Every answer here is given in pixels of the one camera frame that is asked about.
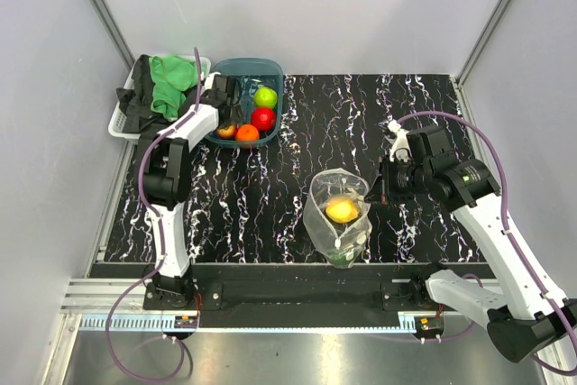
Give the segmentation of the clear polka dot zip bag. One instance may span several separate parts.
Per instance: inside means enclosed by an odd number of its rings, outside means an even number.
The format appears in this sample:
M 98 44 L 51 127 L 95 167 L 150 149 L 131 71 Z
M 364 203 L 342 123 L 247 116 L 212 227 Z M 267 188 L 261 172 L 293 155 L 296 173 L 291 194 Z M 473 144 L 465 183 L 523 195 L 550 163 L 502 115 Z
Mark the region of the clear polka dot zip bag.
M 315 249 L 336 268 L 352 267 L 370 238 L 368 191 L 365 179 L 344 169 L 325 170 L 311 180 L 303 223 Z

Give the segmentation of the green fake apple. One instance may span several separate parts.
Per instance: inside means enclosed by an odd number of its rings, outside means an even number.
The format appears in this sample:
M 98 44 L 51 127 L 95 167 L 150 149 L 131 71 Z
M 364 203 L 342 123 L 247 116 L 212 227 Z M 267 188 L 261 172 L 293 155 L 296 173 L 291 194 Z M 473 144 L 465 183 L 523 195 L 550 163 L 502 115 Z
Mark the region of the green fake apple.
M 260 87 L 253 97 L 254 104 L 258 108 L 275 109 L 278 100 L 278 93 L 270 87 Z

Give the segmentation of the orange fake fruit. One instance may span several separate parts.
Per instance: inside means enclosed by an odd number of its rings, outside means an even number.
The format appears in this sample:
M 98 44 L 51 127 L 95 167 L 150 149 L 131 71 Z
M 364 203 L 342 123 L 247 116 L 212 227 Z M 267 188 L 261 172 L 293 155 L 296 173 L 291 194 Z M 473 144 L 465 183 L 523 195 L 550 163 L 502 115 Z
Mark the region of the orange fake fruit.
M 235 134 L 238 142 L 255 142 L 260 139 L 260 131 L 252 124 L 241 125 Z

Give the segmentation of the red yellow fake peach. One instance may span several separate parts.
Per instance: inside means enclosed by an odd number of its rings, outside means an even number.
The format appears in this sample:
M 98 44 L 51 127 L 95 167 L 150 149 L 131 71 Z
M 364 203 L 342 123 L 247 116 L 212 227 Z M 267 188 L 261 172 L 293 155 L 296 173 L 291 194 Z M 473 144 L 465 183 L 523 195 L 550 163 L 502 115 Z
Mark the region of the red yellow fake peach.
M 230 124 L 219 128 L 215 131 L 216 135 L 222 140 L 233 140 L 237 132 L 237 125 Z

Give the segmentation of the dark green fake avocado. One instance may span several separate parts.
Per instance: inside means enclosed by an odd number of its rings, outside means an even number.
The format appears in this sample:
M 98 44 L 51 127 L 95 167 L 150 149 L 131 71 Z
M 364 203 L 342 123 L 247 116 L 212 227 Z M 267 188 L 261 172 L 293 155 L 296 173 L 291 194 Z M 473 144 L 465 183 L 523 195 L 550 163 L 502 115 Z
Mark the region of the dark green fake avocado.
M 356 255 L 353 252 L 346 254 L 333 254 L 327 256 L 326 260 L 337 269 L 350 269 L 356 260 Z

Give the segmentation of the red fake apple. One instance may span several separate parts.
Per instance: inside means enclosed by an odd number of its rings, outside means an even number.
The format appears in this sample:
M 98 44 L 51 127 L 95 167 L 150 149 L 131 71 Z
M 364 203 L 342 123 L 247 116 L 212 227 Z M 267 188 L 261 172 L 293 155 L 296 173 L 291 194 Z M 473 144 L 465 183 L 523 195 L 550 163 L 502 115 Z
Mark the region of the red fake apple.
M 276 112 L 271 108 L 257 107 L 252 111 L 251 124 L 260 132 L 273 129 L 276 122 Z

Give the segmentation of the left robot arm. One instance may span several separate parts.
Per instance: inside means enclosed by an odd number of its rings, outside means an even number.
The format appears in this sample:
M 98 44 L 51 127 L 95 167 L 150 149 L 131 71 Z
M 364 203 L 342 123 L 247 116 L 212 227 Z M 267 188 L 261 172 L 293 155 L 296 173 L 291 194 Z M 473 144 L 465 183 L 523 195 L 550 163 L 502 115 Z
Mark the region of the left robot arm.
M 151 220 L 155 247 L 153 271 L 145 277 L 147 304 L 183 309 L 196 302 L 195 285 L 184 235 L 184 205 L 191 191 L 191 152 L 216 130 L 240 123 L 237 78 L 211 73 L 197 95 L 170 126 L 142 134 L 137 169 L 139 199 Z

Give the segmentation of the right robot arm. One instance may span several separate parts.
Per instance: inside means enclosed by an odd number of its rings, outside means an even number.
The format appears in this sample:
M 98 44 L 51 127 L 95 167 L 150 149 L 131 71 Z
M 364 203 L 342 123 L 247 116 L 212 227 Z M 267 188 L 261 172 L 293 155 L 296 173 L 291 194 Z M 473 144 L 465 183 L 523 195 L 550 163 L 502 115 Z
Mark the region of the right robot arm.
M 459 160 L 441 126 L 407 131 L 391 121 L 395 139 L 380 159 L 365 200 L 404 205 L 430 196 L 470 234 L 497 278 L 496 294 L 440 263 L 414 273 L 407 287 L 420 309 L 447 306 L 483 327 L 500 354 L 521 362 L 576 327 L 576 302 L 553 282 L 517 229 L 506 193 L 480 160 Z

